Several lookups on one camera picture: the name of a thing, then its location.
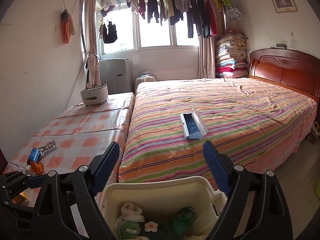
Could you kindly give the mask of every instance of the white appliance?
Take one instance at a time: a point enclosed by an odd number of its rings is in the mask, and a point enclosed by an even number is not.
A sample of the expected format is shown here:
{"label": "white appliance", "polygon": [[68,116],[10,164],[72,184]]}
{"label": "white appliance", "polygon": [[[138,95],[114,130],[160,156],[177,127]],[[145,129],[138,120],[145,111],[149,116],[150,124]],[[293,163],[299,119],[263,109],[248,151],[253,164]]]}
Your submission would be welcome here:
{"label": "white appliance", "polygon": [[124,58],[99,62],[101,84],[107,81],[109,95],[132,92],[130,61]]}
{"label": "white appliance", "polygon": [[85,89],[82,90],[80,93],[82,101],[86,106],[102,104],[108,99],[107,85]]}

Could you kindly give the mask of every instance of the screw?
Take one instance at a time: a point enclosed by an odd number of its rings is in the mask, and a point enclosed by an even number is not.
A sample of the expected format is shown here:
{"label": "screw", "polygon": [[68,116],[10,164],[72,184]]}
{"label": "screw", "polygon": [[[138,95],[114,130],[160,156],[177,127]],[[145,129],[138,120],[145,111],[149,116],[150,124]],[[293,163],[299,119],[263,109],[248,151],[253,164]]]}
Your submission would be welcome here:
{"label": "screw", "polygon": [[275,173],[273,171],[267,171],[267,175],[270,177],[273,177],[275,175]]}
{"label": "screw", "polygon": [[235,170],[236,170],[236,171],[243,171],[243,169],[244,169],[244,168],[243,168],[241,165],[239,165],[239,164],[235,166]]}
{"label": "screw", "polygon": [[86,171],[88,169],[88,166],[87,165],[82,165],[80,168],[79,168],[79,171]]}
{"label": "screw", "polygon": [[49,177],[53,177],[54,175],[56,175],[56,172],[55,171],[49,171],[48,175],[49,175]]}

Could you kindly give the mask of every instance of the stack of quilts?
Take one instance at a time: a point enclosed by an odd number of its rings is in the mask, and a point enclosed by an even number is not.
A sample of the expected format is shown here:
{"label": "stack of quilts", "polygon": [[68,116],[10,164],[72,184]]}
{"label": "stack of quilts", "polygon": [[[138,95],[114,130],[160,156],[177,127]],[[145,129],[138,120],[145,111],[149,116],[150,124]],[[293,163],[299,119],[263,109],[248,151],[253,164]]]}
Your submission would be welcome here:
{"label": "stack of quilts", "polygon": [[247,42],[242,33],[228,30],[216,42],[216,76],[218,78],[240,78],[248,75],[245,50]]}

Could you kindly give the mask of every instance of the bed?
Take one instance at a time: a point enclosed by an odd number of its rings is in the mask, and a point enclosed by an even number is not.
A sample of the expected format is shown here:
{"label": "bed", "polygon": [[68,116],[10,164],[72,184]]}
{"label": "bed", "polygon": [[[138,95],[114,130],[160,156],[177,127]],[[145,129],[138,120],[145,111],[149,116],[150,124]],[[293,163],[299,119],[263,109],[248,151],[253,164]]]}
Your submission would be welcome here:
{"label": "bed", "polygon": [[[317,115],[320,60],[298,51],[250,54],[250,78],[146,82],[138,87],[119,182],[199,175],[216,188],[202,156],[211,140],[249,171],[274,170],[296,152]],[[208,128],[185,140],[179,114],[196,108]]]}

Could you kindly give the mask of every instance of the bed frame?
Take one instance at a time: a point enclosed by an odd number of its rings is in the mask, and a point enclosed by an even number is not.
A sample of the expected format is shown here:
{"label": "bed frame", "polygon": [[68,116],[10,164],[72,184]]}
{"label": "bed frame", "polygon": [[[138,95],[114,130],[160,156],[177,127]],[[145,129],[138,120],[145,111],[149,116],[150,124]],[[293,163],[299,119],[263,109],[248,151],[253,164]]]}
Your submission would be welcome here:
{"label": "bed frame", "polygon": [[250,53],[249,77],[288,88],[318,103],[320,121],[320,59],[289,49],[259,49]]}

